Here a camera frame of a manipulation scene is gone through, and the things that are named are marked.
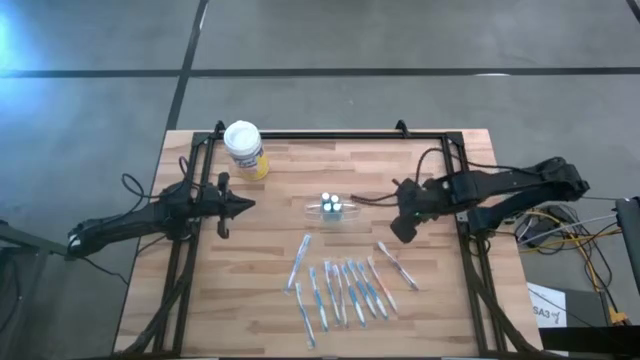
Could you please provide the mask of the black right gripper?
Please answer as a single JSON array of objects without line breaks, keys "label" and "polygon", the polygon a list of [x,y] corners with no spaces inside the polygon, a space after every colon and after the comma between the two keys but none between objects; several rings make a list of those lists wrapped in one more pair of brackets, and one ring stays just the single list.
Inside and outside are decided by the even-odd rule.
[{"label": "black right gripper", "polygon": [[410,243],[416,236],[418,220],[414,217],[437,219],[441,215],[453,213],[450,191],[436,180],[428,180],[421,186],[406,178],[397,187],[399,216],[390,228],[402,243]]}]

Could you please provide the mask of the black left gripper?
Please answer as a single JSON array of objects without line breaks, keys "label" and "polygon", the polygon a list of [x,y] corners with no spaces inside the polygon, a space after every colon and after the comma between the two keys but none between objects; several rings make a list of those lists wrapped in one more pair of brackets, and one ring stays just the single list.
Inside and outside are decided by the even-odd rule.
[{"label": "black left gripper", "polygon": [[217,234],[221,238],[229,237],[229,229],[226,225],[228,218],[227,195],[229,205],[229,218],[234,219],[246,210],[255,206],[256,202],[252,199],[244,198],[228,193],[229,174],[222,172],[218,176],[217,184],[211,182],[206,183],[200,190],[200,205],[203,207],[205,216],[217,216]]}]

